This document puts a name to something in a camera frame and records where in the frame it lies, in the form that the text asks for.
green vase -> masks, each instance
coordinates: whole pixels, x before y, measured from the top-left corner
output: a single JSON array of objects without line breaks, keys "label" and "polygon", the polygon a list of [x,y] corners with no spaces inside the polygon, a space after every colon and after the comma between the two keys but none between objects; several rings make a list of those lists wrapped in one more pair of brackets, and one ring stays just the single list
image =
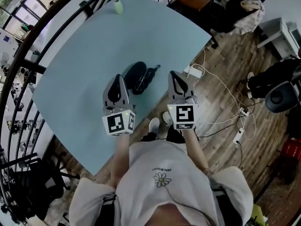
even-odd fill
[{"label": "green vase", "polygon": [[114,2],[114,8],[115,8],[115,11],[118,14],[123,13],[123,5],[122,5],[122,2],[120,0]]}]

black pants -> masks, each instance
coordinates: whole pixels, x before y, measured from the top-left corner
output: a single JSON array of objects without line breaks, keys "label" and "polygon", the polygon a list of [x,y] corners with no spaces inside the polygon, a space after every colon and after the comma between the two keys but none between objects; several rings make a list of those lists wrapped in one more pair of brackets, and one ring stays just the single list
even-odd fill
[{"label": "black pants", "polygon": [[[146,136],[144,136],[141,141],[154,141],[156,140],[157,135],[156,133],[149,132]],[[173,126],[170,126],[168,129],[166,141],[182,144],[185,143],[184,137],[178,132],[177,130],[174,129]]]},{"label": "black pants", "polygon": [[299,59],[285,60],[276,63],[248,81],[253,98],[265,98],[266,95],[284,81],[291,81],[293,72],[300,65]]}]

white sneaker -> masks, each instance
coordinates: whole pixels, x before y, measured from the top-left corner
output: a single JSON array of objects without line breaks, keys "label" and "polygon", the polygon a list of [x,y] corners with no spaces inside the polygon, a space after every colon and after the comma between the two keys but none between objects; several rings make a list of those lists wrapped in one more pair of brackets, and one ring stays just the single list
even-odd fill
[{"label": "white sneaker", "polygon": [[165,121],[165,123],[168,125],[168,126],[171,126],[173,124],[173,120],[171,119],[171,116],[169,114],[168,111],[165,111],[162,115],[163,117],[163,120]]},{"label": "white sneaker", "polygon": [[159,126],[160,126],[160,120],[157,117],[152,118],[152,120],[149,123],[149,132],[156,133],[157,135]]},{"label": "white sneaker", "polygon": [[253,72],[250,72],[249,74],[248,74],[248,76],[247,76],[247,79],[249,80],[249,79],[251,79],[252,77],[254,77],[254,73]]},{"label": "white sneaker", "polygon": [[248,97],[249,97],[249,99],[253,98],[251,91],[248,91]]}]

strap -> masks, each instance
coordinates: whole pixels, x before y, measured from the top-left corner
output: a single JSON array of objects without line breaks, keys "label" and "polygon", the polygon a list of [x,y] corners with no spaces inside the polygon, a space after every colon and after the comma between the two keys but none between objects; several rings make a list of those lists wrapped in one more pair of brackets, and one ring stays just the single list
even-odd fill
[{"label": "strap", "polygon": [[116,194],[111,194],[103,198],[103,205],[100,214],[95,222],[95,226],[114,226]]},{"label": "strap", "polygon": [[243,220],[231,203],[231,200],[224,188],[225,186],[217,183],[212,177],[208,178],[210,180],[211,189],[217,199],[218,206],[222,213],[225,226],[243,226]]}]

light blue table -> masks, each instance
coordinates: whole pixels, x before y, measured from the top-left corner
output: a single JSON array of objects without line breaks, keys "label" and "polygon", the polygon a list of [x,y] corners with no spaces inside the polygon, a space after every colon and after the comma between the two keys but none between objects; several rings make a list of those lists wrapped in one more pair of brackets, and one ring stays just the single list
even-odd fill
[{"label": "light blue table", "polygon": [[103,90],[113,76],[144,61],[161,65],[142,95],[130,95],[135,124],[167,90],[170,70],[182,72],[210,35],[187,18],[153,0],[122,0],[117,15],[109,2],[64,44],[35,89],[33,100],[69,152],[92,174],[113,155],[115,138],[106,135]]}]

